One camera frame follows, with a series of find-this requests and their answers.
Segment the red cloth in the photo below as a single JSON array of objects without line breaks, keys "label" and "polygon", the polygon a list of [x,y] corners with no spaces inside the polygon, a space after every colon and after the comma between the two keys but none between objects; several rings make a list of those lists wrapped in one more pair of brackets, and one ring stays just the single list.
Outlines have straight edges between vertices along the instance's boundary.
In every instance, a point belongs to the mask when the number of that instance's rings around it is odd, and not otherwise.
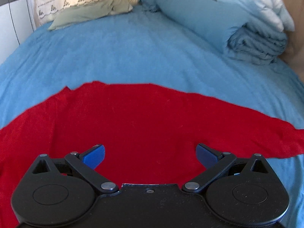
[{"label": "red cloth", "polygon": [[65,88],[0,131],[0,227],[17,225],[10,197],[39,154],[62,158],[100,143],[106,156],[96,170],[118,185],[181,185],[204,170],[201,142],[239,157],[304,153],[303,130],[216,98],[152,84]]}]

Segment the headboard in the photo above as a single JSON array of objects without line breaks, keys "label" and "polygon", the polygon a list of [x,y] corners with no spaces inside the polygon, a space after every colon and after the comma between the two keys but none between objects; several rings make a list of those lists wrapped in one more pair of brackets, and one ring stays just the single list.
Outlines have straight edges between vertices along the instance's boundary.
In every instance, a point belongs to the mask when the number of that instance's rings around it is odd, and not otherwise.
[{"label": "headboard", "polygon": [[281,58],[304,82],[304,0],[283,0],[295,23],[295,32],[287,32],[289,44]]}]

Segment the screw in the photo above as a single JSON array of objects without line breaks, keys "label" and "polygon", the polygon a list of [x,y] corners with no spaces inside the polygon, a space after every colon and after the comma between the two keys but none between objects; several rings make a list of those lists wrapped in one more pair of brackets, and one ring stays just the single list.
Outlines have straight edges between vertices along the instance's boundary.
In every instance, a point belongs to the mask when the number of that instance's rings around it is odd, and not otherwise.
[{"label": "screw", "polygon": [[189,190],[196,190],[200,187],[200,185],[196,182],[187,182],[185,184],[185,188]]},{"label": "screw", "polygon": [[100,187],[104,190],[113,190],[116,188],[116,184],[113,182],[105,182],[101,184]]}]

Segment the blue bedsheet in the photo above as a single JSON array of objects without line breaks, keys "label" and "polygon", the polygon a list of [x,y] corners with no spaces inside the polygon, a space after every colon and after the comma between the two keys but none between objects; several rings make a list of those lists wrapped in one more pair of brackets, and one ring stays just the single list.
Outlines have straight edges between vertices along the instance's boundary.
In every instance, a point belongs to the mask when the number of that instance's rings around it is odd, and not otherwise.
[{"label": "blue bedsheet", "polygon": [[[48,27],[38,28],[0,65],[0,128],[63,87],[94,80],[201,93],[304,128],[304,86],[288,66],[226,58],[162,13],[137,6],[63,30]],[[282,223],[304,227],[304,156],[269,162],[291,196]]]}]

